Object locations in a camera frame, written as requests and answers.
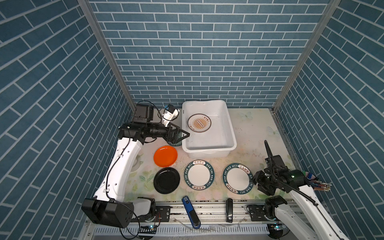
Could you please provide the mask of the orange sunburst plate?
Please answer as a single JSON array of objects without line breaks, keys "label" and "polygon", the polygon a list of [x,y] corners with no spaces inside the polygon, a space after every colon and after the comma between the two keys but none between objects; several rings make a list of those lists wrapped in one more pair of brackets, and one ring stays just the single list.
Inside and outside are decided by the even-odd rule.
[{"label": "orange sunburst plate", "polygon": [[204,133],[212,126],[211,119],[204,114],[194,114],[188,119],[188,127],[195,133]]}]

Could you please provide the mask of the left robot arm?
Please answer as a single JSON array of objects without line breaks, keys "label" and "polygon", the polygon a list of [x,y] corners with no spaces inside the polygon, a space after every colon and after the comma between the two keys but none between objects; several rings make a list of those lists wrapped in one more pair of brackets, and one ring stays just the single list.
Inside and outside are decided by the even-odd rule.
[{"label": "left robot arm", "polygon": [[125,189],[147,138],[178,144],[190,136],[172,123],[178,115],[179,110],[171,104],[165,106],[163,112],[150,101],[140,101],[136,105],[132,120],[119,128],[117,148],[106,176],[94,196],[82,203],[81,209],[92,223],[124,229],[133,219],[143,221],[155,216],[154,199],[125,202]]}]

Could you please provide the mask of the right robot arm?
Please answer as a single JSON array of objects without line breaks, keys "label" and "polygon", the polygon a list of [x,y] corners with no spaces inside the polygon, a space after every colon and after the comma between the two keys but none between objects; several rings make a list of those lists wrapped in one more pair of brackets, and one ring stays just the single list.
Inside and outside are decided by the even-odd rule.
[{"label": "right robot arm", "polygon": [[[267,172],[258,171],[253,177],[258,190],[267,196],[264,215],[268,220],[282,222],[299,240],[347,240],[316,196],[310,182],[299,170],[270,166]],[[310,225],[297,217],[288,202],[275,196],[276,189],[289,193],[304,213]]]}]

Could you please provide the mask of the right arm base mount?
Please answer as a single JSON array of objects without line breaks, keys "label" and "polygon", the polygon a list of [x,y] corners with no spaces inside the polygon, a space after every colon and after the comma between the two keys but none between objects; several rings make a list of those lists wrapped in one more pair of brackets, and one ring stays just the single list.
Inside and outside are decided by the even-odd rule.
[{"label": "right arm base mount", "polygon": [[252,222],[273,222],[278,220],[275,214],[275,208],[270,205],[247,205],[246,211],[250,215]]}]

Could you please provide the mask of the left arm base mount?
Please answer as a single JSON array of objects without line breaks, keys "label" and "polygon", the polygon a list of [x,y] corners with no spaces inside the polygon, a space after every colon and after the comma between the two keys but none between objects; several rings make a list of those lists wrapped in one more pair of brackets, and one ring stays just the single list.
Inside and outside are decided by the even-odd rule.
[{"label": "left arm base mount", "polygon": [[154,222],[160,221],[160,223],[169,222],[171,215],[171,207],[170,206],[156,206],[155,208],[151,208],[150,212],[147,215],[141,215],[139,218],[133,218],[131,222],[140,223],[144,222]]}]

